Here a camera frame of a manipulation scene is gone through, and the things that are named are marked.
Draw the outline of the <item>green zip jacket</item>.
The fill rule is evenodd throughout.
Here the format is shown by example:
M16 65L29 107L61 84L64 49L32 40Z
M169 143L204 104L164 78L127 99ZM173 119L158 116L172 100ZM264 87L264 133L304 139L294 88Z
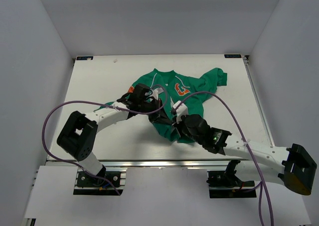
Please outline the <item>green zip jacket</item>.
M178 101L185 101L190 115L203 117L203 103L208 100L210 93L216 93L218 87L227 85L227 73L220 68L214 68L200 78L184 76L175 71L161 72L154 69L152 72L139 77L129 88L132 93L137 84L144 84L152 89L155 85L165 88L169 100L164 106L165 113L172 119L172 106Z

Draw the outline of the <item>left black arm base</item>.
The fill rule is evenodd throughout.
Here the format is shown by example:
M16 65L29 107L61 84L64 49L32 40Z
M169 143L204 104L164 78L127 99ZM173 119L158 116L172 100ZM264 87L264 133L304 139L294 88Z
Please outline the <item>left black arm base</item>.
M125 185L126 173L124 171L106 171L105 178L114 185L120 194L116 192L109 182L91 177L83 171L78 171L76 175L73 194L81 196L121 195Z

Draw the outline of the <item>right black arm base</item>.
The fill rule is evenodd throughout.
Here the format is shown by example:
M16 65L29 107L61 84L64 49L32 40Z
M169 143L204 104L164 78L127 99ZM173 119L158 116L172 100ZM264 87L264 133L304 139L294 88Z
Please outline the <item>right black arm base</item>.
M235 167L240 160L231 160L225 170L209 170L207 184L211 199L256 198L254 181L241 181L236 176Z

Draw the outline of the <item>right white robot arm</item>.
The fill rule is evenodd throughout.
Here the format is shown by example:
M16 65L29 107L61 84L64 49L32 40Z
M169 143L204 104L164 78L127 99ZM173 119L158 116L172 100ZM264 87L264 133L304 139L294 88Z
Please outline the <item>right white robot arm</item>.
M173 126L181 136L189 137L210 153L256 161L266 167L263 174L273 175L272 182L282 183L300 195L309 196L312 192L317 164L301 145L286 148L245 142L227 130L210 127L198 114L175 116Z

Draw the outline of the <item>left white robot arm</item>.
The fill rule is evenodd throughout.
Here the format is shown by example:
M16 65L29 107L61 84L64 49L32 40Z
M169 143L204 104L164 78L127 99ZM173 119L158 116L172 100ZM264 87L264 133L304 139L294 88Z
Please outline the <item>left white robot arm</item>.
M161 99L142 97L130 99L127 94L113 102L109 108L91 113L73 112L57 138L57 144L71 155L87 172L95 186L105 181L105 167L92 152L95 138L101 130L136 116L136 112L149 113L151 123L171 125Z

